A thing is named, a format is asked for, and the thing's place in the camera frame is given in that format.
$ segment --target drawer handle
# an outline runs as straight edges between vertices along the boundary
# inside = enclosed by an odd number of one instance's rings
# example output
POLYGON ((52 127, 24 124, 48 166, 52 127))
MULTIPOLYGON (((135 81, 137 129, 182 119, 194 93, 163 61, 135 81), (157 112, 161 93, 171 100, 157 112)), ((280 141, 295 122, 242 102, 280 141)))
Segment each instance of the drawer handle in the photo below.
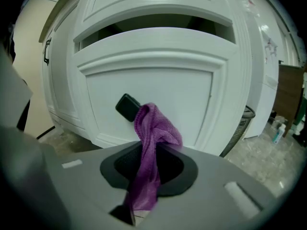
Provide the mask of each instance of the drawer handle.
POLYGON ((50 42, 51 42, 51 38, 49 40, 47 40, 46 44, 45 44, 44 62, 47 63, 47 66, 49 65, 49 59, 46 58, 46 50, 47 50, 47 46, 50 45, 50 42))

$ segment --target black handle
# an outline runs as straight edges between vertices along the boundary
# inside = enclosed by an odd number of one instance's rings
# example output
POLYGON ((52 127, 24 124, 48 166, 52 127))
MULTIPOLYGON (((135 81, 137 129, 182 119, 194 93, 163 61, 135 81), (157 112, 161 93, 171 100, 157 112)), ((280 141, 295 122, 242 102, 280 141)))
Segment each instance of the black handle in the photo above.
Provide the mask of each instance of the black handle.
POLYGON ((124 94, 115 109, 129 122, 133 122, 140 109, 140 103, 128 94, 124 94))
POLYGON ((47 63, 47 66, 49 64, 49 59, 46 58, 46 50, 47 50, 47 46, 50 44, 51 42, 51 38, 49 40, 46 41, 46 44, 45 44, 45 52, 44 52, 44 62, 47 63))

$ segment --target purple towel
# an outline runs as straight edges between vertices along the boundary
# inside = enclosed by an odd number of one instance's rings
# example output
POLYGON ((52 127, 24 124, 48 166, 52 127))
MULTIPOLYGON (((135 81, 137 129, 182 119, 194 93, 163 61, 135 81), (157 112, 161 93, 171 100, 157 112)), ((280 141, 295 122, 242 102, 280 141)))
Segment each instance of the purple towel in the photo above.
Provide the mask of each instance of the purple towel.
POLYGON ((134 129, 142 141, 141 165, 129 195, 133 210, 151 210, 157 201, 160 177, 156 162, 157 142, 182 145, 179 131, 153 104, 143 105, 134 121, 134 129))

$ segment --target tiled floor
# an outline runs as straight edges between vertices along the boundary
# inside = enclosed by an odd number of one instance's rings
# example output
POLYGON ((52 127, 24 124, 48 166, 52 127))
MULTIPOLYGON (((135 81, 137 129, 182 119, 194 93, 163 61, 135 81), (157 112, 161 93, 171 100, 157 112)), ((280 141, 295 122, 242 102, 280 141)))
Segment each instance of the tiled floor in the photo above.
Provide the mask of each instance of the tiled floor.
MULTIPOLYGON (((275 134, 276 131, 267 124, 259 137, 240 140, 225 158, 279 196, 290 188, 300 173, 307 149, 301 147, 291 134, 275 145, 272 143, 275 134)), ((52 130, 39 141, 52 145, 59 156, 99 149, 69 131, 59 135, 52 130)))
POLYGON ((307 149, 290 133, 274 144, 275 134, 267 123, 259 137, 240 140, 225 158, 264 184, 275 196, 280 196, 299 175, 307 149))

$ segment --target bottle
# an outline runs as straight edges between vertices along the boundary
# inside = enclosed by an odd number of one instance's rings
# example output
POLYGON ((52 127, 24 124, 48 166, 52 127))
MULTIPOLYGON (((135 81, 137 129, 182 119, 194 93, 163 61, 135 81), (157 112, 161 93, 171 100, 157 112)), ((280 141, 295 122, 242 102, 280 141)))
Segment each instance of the bottle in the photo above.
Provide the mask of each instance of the bottle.
POLYGON ((282 135, 284 134, 284 128, 286 128, 285 124, 282 124, 279 128, 278 131, 276 133, 276 136, 273 139, 273 143, 277 144, 280 140, 280 138, 282 137, 282 135))

